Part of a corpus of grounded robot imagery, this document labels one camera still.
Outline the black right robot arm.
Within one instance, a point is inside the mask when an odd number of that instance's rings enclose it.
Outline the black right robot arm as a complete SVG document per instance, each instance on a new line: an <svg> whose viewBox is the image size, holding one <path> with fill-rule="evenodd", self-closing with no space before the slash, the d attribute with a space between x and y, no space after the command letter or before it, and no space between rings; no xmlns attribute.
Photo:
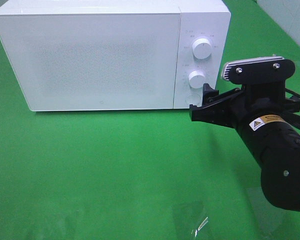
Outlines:
<svg viewBox="0 0 300 240"><path fill-rule="evenodd" d="M202 106L189 107L191 120L235 129L261 169L268 202L300 212L300 134L289 119L300 103L249 86L219 93L205 83L202 93Z"/></svg>

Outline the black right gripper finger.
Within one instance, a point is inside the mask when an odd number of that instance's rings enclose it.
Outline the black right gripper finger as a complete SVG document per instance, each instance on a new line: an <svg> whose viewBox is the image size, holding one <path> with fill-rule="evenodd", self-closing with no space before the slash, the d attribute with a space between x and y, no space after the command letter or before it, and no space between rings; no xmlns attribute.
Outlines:
<svg viewBox="0 0 300 240"><path fill-rule="evenodd" d="M203 122L227 128L236 128L237 122L232 110L231 100L218 100L203 106L189 105L189 116L192 122Z"/></svg>
<svg viewBox="0 0 300 240"><path fill-rule="evenodd" d="M209 103L232 97L233 95L240 93L240 88L234 88L224 93L220 93L219 90L213 89L208 83L203 84L202 88L202 105L207 105Z"/></svg>

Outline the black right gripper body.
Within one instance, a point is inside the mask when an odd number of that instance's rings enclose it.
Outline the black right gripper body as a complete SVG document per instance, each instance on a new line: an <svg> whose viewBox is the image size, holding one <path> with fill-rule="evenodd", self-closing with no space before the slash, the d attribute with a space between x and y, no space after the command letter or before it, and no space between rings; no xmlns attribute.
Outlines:
<svg viewBox="0 0 300 240"><path fill-rule="evenodd" d="M285 98L275 102L269 98L251 101L245 90L231 100L237 122L235 130L252 155L300 155L300 100Z"/></svg>

